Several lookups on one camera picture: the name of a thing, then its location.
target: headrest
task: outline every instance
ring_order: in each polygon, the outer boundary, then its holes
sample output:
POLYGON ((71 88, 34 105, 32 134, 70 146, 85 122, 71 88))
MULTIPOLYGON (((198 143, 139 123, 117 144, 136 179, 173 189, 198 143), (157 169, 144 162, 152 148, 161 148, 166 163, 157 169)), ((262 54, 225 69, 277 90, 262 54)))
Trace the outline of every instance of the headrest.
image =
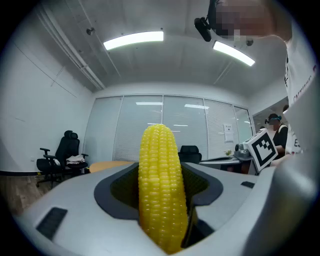
POLYGON ((199 153, 197 146, 181 146, 181 153, 199 153))
POLYGON ((71 134, 72 134, 72 130, 66 130, 64 132, 64 136, 67 137, 68 139, 71 139, 71 134))
POLYGON ((78 134, 76 134, 75 132, 71 133, 70 139, 78 139, 78 134))

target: pipe on ceiling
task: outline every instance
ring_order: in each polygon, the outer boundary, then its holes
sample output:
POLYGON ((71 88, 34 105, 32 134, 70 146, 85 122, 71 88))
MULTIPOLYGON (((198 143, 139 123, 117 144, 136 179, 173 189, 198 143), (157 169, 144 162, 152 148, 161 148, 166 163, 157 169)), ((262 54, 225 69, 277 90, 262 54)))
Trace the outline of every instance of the pipe on ceiling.
MULTIPOLYGON (((93 28, 94 26, 93 26, 93 24, 92 24, 91 20, 89 19, 89 16, 88 16, 88 14, 87 14, 87 12, 86 12, 86 10, 85 10, 85 7, 83 6, 83 4, 82 4, 81 0, 78 0, 78 2, 79 2, 79 5, 80 5, 80 6, 81 6, 81 8, 82 8, 82 11, 83 11, 83 13, 84 13, 84 15, 85 15, 86 19, 87 19, 87 20, 88 20, 88 22, 90 23, 90 27, 91 27, 91 28, 93 28)), ((114 63, 114 62, 113 62, 113 60, 111 59, 111 57, 110 57, 110 55, 109 55, 109 53, 108 53, 107 49, 105 48, 104 44, 101 42, 101 40, 100 40, 100 38, 99 38, 99 36, 98 36, 97 32, 95 32, 94 34, 95 34, 96 38, 98 39, 98 41, 99 41, 100 45, 102 46, 102 49, 104 50, 105 54, 108 56, 108 58, 109 58, 109 60, 110 60, 111 64, 113 65, 113 67, 114 67, 115 71, 117 72, 117 74, 119 75, 119 77, 120 77, 120 78, 122 78, 122 76, 121 76, 121 74, 120 74, 119 70, 117 69, 117 67, 116 67, 115 63, 114 63)))
POLYGON ((55 42, 69 57, 69 59, 79 68, 79 70, 93 83, 93 85, 97 89, 105 89, 106 87, 104 86, 104 84, 100 81, 100 79, 91 70, 85 60, 79 55, 77 50, 68 40, 66 34, 59 26, 52 12, 43 4, 39 4, 35 9, 37 16, 39 17, 45 29, 49 32, 55 42))

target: fluorescent light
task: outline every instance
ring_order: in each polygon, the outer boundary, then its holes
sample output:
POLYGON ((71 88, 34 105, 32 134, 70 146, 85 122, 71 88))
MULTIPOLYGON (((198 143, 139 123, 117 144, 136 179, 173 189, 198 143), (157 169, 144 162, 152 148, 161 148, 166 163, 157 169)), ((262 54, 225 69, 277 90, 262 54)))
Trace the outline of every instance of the fluorescent light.
POLYGON ((208 109, 208 106, 201 106, 201 105, 190 105, 190 104, 185 104, 184 105, 186 108, 195 108, 195 109, 208 109))
POLYGON ((247 55, 243 54, 241 51, 238 51, 235 48, 233 48, 229 45, 226 45, 222 42, 215 41, 214 45, 213 45, 213 49, 217 50, 219 52, 228 54, 228 55, 244 62, 245 64, 247 64, 249 66, 252 66, 255 63, 255 61, 252 58, 248 57, 247 55))
POLYGON ((136 102, 137 105, 162 105, 162 102, 136 102))
POLYGON ((115 39, 104 42, 104 47, 109 51, 111 49, 126 46, 130 44, 142 43, 142 42, 154 42, 154 41, 163 41, 164 32, 163 31, 151 31, 151 32, 142 32, 135 34, 124 35, 115 39))

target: yellow corn kernel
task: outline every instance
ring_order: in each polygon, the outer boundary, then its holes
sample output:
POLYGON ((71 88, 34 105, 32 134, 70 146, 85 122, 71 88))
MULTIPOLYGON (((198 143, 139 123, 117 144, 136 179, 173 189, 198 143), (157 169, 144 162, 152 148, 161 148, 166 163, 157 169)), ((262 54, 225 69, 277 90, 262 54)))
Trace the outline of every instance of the yellow corn kernel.
POLYGON ((141 227, 167 254, 177 253, 188 216, 175 137, 165 125, 152 125, 144 131, 138 172, 141 227))

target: wooden table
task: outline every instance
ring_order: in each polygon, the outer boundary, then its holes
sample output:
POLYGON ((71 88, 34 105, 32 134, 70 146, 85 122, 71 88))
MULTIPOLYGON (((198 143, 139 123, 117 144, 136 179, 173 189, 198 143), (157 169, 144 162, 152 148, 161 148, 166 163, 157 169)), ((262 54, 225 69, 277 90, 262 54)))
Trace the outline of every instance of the wooden table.
POLYGON ((90 165, 90 173, 96 173, 108 168, 117 167, 117 166, 124 166, 129 164, 134 164, 135 162, 129 161, 104 161, 104 162, 95 162, 90 165))

